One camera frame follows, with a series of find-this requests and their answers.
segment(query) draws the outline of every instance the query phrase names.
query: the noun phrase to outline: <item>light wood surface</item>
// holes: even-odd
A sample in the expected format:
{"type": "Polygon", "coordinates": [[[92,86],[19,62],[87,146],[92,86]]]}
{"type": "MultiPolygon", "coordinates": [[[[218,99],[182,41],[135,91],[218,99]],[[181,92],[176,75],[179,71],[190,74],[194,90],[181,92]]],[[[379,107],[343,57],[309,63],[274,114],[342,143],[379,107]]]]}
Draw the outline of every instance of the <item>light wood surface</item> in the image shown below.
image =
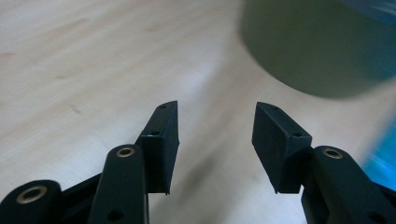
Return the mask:
{"type": "Polygon", "coordinates": [[[2,0],[0,198],[100,173],[178,100],[171,194],[150,195],[151,223],[305,223],[300,195],[274,194],[250,143],[255,104],[362,164],[396,112],[396,79],[348,99],[296,91],[248,54],[242,12],[239,0],[2,0]]]}

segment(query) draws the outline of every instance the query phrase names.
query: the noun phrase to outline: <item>screw hole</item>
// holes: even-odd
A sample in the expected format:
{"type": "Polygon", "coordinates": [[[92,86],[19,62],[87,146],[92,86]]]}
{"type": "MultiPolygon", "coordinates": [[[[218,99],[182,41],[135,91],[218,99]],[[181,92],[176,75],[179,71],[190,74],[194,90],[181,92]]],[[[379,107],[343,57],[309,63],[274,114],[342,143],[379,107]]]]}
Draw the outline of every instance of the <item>screw hole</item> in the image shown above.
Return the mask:
{"type": "Polygon", "coordinates": [[[17,203],[32,203],[46,194],[47,188],[44,186],[31,187],[22,192],[17,197],[17,203]]]}
{"type": "Polygon", "coordinates": [[[330,149],[330,148],[326,148],[323,150],[323,153],[328,156],[331,157],[333,159],[341,159],[343,158],[343,154],[341,154],[340,152],[334,150],[334,149],[330,149]]]}
{"type": "Polygon", "coordinates": [[[292,133],[291,135],[293,135],[295,137],[301,137],[302,136],[300,133],[292,133]]]}
{"type": "Polygon", "coordinates": [[[122,219],[122,217],[123,217],[123,212],[120,209],[114,209],[108,214],[107,219],[109,221],[115,222],[122,219]]]}
{"type": "Polygon", "coordinates": [[[117,151],[118,157],[129,157],[134,155],[134,149],[130,147],[125,147],[117,151]]]}
{"type": "Polygon", "coordinates": [[[375,223],[381,223],[381,224],[387,223],[387,220],[377,212],[369,212],[368,217],[375,223]]]}

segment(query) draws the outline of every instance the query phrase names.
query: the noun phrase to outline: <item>table surface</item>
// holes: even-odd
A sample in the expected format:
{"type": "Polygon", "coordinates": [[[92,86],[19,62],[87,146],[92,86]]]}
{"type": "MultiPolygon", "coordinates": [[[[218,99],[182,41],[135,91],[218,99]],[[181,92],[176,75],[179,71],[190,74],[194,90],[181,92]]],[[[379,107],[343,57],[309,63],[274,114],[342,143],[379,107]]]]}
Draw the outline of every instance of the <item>table surface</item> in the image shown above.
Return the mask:
{"type": "Polygon", "coordinates": [[[100,173],[178,100],[171,194],[149,196],[151,223],[305,223],[301,195],[274,194],[251,145],[255,104],[362,164],[395,114],[396,79],[346,99],[296,91],[249,55],[242,12],[241,0],[1,0],[0,198],[100,173]]]}

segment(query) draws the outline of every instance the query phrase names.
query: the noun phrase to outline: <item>gray cylinder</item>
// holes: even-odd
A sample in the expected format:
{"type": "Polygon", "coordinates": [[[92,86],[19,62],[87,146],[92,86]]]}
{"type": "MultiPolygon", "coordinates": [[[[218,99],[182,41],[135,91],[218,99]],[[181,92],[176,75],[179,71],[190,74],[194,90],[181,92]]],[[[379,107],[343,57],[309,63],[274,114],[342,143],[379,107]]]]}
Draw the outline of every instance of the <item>gray cylinder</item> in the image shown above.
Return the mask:
{"type": "Polygon", "coordinates": [[[396,76],[396,27],[335,0],[247,0],[242,36],[265,70],[299,91],[352,96],[396,76]]]}

